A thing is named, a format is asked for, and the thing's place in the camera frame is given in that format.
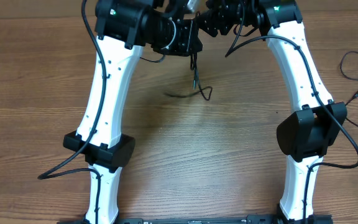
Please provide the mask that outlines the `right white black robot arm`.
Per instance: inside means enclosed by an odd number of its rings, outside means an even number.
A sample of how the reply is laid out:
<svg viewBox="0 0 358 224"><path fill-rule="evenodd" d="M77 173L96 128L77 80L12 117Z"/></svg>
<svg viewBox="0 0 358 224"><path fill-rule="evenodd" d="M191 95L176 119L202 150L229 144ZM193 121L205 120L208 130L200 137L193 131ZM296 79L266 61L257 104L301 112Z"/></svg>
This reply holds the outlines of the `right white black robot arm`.
<svg viewBox="0 0 358 224"><path fill-rule="evenodd" d="M324 86L306 41L303 16L295 1L207 1L208 10L197 15L209 35L225 35L233 25L260 31L275 56L291 104L290 116L276 130L279 148L286 155L283 195L275 223L332 223L330 215L316 215L313 192L323 157L332 146L347 109L336 103Z"/></svg>

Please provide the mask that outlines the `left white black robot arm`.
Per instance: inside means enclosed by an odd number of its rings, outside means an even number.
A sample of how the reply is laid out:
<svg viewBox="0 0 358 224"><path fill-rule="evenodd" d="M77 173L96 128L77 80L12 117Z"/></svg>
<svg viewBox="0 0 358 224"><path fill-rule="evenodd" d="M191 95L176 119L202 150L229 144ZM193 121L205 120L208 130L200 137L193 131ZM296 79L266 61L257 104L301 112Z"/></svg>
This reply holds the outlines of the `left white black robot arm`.
<svg viewBox="0 0 358 224"><path fill-rule="evenodd" d="M122 114L132 74L143 48L162 55L189 56L201 50L195 22L185 19L197 1L98 1L95 36L98 45L94 78L79 127L65 135L63 146L83 154L91 175L89 208L82 223L114 223L122 168L135 140L121 131Z"/></svg>

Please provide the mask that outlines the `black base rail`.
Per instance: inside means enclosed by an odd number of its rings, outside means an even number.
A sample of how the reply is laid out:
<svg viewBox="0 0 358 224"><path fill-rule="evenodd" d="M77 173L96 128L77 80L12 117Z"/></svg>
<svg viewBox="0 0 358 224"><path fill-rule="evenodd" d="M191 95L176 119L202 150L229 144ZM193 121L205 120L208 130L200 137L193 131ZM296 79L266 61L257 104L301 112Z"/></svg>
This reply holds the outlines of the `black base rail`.
<svg viewBox="0 0 358 224"><path fill-rule="evenodd" d="M169 218L144 220L142 218L118 218L116 224L284 224L276 215L247 215L240 218Z"/></svg>

